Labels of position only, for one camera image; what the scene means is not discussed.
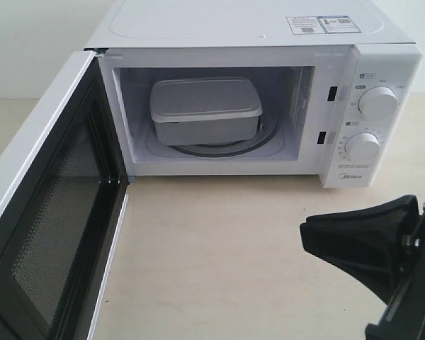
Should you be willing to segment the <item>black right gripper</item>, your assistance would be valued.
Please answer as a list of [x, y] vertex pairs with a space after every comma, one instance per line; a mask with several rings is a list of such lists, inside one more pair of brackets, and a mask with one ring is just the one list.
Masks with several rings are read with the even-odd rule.
[[425, 339], [425, 203], [420, 218], [415, 195], [309, 216], [300, 236], [307, 253], [387, 303], [379, 322], [365, 327], [365, 338]]

